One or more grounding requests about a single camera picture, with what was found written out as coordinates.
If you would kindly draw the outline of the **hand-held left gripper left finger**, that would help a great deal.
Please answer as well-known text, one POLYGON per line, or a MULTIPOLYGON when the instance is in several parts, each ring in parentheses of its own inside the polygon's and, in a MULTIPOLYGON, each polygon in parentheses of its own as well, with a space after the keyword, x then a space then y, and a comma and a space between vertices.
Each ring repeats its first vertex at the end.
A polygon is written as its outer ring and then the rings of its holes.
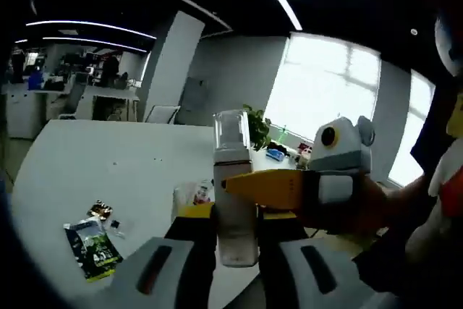
POLYGON ((153 237, 118 267, 110 308, 207 308, 216 268, 212 202, 185 206, 164 237, 153 237))

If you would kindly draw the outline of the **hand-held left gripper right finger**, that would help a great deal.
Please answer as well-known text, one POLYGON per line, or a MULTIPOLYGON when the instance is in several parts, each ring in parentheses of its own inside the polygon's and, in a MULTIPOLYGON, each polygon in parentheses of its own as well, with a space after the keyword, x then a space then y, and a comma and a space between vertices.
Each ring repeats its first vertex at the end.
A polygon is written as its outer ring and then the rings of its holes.
POLYGON ((347 253, 309 238, 291 213, 258 212, 259 269, 267 308, 397 308, 360 279, 347 253))

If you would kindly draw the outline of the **person's right hand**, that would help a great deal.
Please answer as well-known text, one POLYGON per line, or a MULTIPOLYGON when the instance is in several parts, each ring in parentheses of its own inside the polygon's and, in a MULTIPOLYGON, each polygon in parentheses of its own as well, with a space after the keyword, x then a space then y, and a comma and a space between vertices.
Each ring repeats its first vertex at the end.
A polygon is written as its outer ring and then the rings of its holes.
POLYGON ((303 195, 294 214, 305 227, 324 229, 332 234, 374 234, 385 227, 388 197, 363 174, 353 176, 352 195, 340 203, 320 203, 314 189, 303 195))

